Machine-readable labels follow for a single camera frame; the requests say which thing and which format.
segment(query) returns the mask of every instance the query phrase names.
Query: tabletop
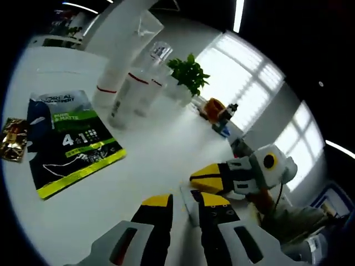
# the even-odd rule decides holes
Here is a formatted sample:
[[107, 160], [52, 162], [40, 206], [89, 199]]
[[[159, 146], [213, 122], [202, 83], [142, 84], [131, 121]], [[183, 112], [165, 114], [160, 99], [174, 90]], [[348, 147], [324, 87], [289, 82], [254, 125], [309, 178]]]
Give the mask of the tabletop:
[[[8, 88], [3, 119], [26, 118], [30, 93], [84, 90], [91, 99], [106, 62], [105, 58], [72, 49], [27, 49]], [[233, 158], [229, 143], [191, 107], [181, 108], [164, 96], [157, 99], [147, 118], [137, 117], [126, 131], [107, 123], [108, 111], [97, 109], [127, 150], [127, 157], [46, 201], [35, 189], [28, 153], [21, 163], [2, 161], [19, 225], [49, 265], [77, 263], [90, 253], [91, 244], [102, 234], [122, 220], [130, 221], [143, 200], [172, 193], [173, 229], [166, 265], [179, 265], [188, 224], [180, 183], [210, 163]]]

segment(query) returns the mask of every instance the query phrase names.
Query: bright window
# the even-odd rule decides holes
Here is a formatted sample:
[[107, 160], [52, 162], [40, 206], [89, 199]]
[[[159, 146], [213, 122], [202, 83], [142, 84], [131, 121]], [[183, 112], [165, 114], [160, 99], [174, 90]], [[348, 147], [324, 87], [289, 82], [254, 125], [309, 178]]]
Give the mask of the bright window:
[[307, 177], [324, 147], [322, 135], [305, 102], [300, 104], [275, 144], [297, 164], [296, 176], [287, 183], [290, 191], [293, 191]]
[[225, 106], [237, 103], [231, 121], [247, 131], [281, 87], [283, 74], [246, 41], [230, 33], [223, 34], [198, 57], [210, 85], [201, 97], [216, 98]]

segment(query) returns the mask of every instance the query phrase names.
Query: green plant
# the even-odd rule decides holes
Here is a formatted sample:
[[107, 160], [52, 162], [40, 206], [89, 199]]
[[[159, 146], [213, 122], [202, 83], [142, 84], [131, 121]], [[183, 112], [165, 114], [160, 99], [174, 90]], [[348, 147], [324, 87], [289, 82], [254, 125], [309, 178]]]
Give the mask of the green plant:
[[186, 85], [193, 96], [200, 95], [200, 87], [209, 84], [205, 79], [210, 76], [204, 73], [193, 54], [189, 54], [187, 61], [181, 61], [179, 58], [170, 60], [168, 67], [174, 71], [171, 76], [179, 81], [178, 85]]

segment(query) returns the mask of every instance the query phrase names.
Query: gold packet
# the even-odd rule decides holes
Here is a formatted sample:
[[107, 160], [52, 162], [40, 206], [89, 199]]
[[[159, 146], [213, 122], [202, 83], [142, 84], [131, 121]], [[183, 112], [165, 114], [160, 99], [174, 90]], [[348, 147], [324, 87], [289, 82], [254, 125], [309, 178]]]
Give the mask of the gold packet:
[[1, 132], [0, 155], [8, 161], [21, 161], [27, 143], [27, 122], [8, 118]]

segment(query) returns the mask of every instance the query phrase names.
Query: orange object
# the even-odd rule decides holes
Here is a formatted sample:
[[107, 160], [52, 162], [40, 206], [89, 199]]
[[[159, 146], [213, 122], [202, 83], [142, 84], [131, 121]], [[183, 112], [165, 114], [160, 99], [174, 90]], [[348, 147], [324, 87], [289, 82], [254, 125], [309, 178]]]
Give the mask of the orange object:
[[207, 118], [211, 124], [218, 122], [218, 114], [225, 109], [223, 103], [215, 98], [211, 98], [204, 106], [204, 112], [206, 112]]

